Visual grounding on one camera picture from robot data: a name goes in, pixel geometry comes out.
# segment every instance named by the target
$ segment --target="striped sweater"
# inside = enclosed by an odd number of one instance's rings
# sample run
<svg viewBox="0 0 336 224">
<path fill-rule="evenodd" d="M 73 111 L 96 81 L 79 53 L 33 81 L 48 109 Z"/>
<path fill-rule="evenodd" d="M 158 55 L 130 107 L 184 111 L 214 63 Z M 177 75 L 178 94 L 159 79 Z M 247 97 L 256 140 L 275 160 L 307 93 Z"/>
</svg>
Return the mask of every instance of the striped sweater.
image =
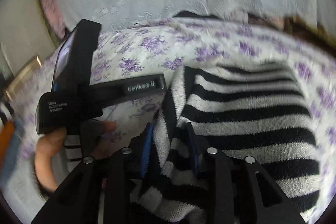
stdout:
<svg viewBox="0 0 336 224">
<path fill-rule="evenodd" d="M 191 171 L 179 131 L 186 122 L 226 155 L 254 156 L 307 221 L 319 196 L 310 113 L 292 70 L 267 63 L 176 71 L 155 121 L 148 171 L 131 193 L 135 223 L 205 223 L 208 184 Z"/>
</svg>

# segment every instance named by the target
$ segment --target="white sheet with purple flowers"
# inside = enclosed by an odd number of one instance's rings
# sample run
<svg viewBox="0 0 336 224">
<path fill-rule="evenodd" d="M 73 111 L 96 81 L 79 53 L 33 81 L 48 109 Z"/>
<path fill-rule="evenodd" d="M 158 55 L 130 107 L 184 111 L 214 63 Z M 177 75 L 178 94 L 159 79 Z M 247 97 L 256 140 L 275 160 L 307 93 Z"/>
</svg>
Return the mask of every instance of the white sheet with purple flowers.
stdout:
<svg viewBox="0 0 336 224">
<path fill-rule="evenodd" d="M 13 107 L 24 120 L 26 135 L 20 157 L 28 158 L 38 139 L 35 110 L 50 91 L 58 51 L 26 83 Z M 167 85 L 182 64 L 222 55 L 228 60 L 286 60 L 297 73 L 314 119 L 321 160 L 321 191 L 310 223 L 321 215 L 336 192 L 336 62 L 326 53 L 288 35 L 257 26 L 225 21 L 167 19 L 101 34 L 92 62 L 91 84 L 149 73 L 164 73 Z M 105 137 L 118 147 L 141 133 L 163 95 L 111 106 L 101 119 L 117 121 Z"/>
</svg>

